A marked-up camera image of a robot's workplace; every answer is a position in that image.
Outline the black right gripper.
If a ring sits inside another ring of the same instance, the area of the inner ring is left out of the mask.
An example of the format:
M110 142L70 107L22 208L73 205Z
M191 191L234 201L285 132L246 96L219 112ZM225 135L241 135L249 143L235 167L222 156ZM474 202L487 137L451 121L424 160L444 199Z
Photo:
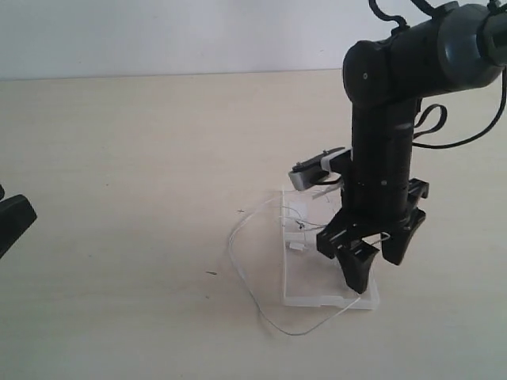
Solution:
M402 190L406 200L397 211L386 199L378 206L354 204L343 197L344 205L316 238L317 250L330 259L337 258L347 286L357 294L368 288L375 256L400 265L412 237L426 220L418 207L429 196L429 183L413 178Z

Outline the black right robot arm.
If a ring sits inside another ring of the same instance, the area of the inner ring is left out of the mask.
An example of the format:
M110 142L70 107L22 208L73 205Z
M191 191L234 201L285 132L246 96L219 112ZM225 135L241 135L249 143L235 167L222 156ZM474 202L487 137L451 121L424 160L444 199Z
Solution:
M357 293L377 253L400 264L426 215L429 185L410 176L426 97L479 89L506 76L506 7L417 3L428 20L400 24L385 40L346 53L342 78L352 104L352 146L330 161L341 177L341 209L318 233L317 249L337 259Z

